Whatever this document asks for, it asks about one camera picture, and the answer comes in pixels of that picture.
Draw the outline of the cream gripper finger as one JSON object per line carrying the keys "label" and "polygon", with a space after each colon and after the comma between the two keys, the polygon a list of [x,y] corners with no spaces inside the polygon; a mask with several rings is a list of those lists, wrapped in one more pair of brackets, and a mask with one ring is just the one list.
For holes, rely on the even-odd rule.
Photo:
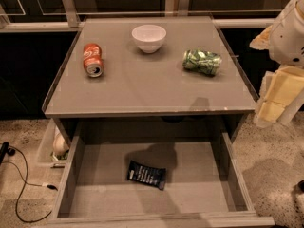
{"label": "cream gripper finger", "polygon": [[259,96],[255,125],[261,128],[273,124],[287,125],[304,105],[304,68],[281,65],[275,72],[267,71]]}
{"label": "cream gripper finger", "polygon": [[270,41],[270,32],[272,27],[269,26],[263,30],[249,45],[250,48],[257,50],[268,50]]}

